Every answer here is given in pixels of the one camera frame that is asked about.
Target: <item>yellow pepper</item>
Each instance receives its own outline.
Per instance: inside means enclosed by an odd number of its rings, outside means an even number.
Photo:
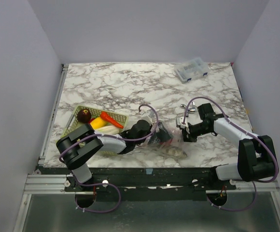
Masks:
[[[97,117],[95,118],[93,121],[91,121],[91,126],[94,130],[104,127],[107,125],[108,122],[106,122],[105,120],[103,120],[101,117]]]

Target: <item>plastic container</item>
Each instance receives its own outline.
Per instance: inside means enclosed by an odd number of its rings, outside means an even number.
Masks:
[[[201,58],[195,58],[174,66],[174,71],[178,74],[182,83],[207,76],[209,70],[209,66]]]
[[[73,110],[73,112],[70,116],[70,119],[68,120],[66,127],[63,130],[61,137],[66,136],[70,132],[74,131],[75,129],[77,129],[78,127],[83,125],[83,123],[79,122],[77,119],[78,112],[83,109],[88,109],[92,115],[92,118],[99,117],[101,112],[107,112],[108,115],[110,115],[110,117],[114,118],[118,123],[120,123],[124,127],[123,129],[120,129],[120,132],[122,132],[127,126],[128,116],[126,116],[126,115],[117,114],[117,113],[106,111],[106,110],[100,110],[100,109],[96,109],[96,108],[92,108],[92,107],[88,107],[88,106],[84,106],[84,105],[77,105],[75,107],[75,109]],[[116,154],[116,153],[110,152],[110,151],[101,151],[101,152],[104,154],[109,154],[109,155]]]

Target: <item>clear plastic bag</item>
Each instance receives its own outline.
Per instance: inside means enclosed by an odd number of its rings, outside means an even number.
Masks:
[[[184,152],[182,133],[178,128],[170,128],[165,122],[159,121],[154,134],[148,137],[142,146],[149,146],[173,158],[187,157]]]

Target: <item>table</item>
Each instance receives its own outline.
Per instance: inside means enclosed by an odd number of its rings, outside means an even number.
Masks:
[[[44,167],[65,167],[58,160],[56,141],[77,104],[129,115],[127,128],[130,128],[140,119],[138,106],[149,103],[161,120],[180,133],[175,128],[175,118],[184,112],[180,104],[187,105],[192,97],[207,96],[220,104],[235,123],[251,130],[230,63],[209,63],[211,71],[207,77],[186,84],[180,82],[173,66],[168,63],[70,64],[46,147]],[[196,106],[206,102],[196,100]],[[190,114],[188,122],[200,122],[199,115]],[[129,168],[212,167],[237,161],[238,149],[222,136],[204,135],[197,143],[184,143],[182,149],[186,156],[176,157],[150,147],[117,156],[96,153],[87,164]]]

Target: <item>carrot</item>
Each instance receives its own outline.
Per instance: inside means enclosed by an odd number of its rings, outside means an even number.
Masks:
[[[107,122],[110,122],[112,125],[114,125],[114,126],[116,126],[116,127],[118,127],[118,128],[121,128],[121,129],[124,128],[121,124],[119,124],[117,121],[115,121],[113,118],[111,118],[111,117],[109,116],[109,114],[107,114],[107,113],[104,112],[104,111],[100,114],[100,117],[101,117],[103,120],[105,120],[105,121],[107,121]]]

